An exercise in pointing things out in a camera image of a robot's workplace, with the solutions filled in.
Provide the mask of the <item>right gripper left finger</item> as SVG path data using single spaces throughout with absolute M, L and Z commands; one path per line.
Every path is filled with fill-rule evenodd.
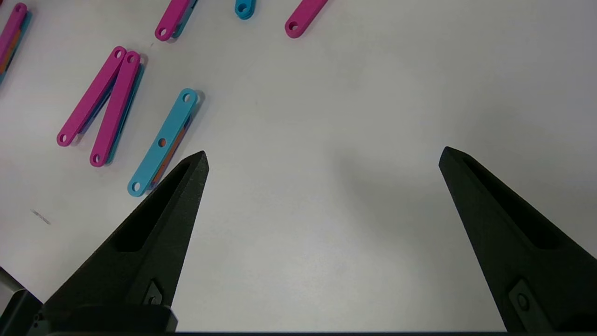
M 44 307 L 139 305 L 151 282 L 170 305 L 208 172 L 204 151 L 179 162 Z

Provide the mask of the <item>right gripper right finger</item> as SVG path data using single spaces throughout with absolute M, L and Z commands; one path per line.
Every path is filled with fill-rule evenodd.
M 596 332 L 596 258 L 467 153 L 438 165 L 506 330 Z

